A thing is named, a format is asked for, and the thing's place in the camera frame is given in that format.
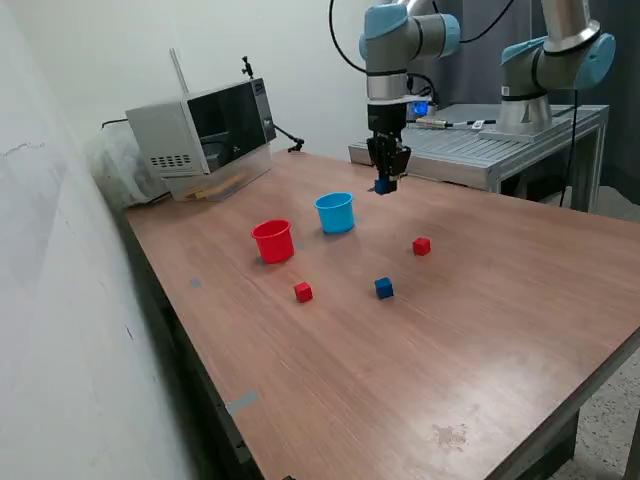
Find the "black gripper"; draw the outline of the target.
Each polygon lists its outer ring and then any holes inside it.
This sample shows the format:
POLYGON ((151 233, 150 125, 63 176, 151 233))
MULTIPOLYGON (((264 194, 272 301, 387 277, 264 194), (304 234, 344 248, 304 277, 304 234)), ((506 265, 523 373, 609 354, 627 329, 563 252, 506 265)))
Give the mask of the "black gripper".
POLYGON ((371 136, 367 139, 367 148, 372 164, 378 171, 378 178, 385 178, 385 148, 382 135, 389 138, 388 146, 388 187, 387 192, 397 190, 399 178, 405 174, 411 149, 404 146, 401 133, 407 125, 407 107, 405 103, 369 104, 367 106, 368 128, 371 136))

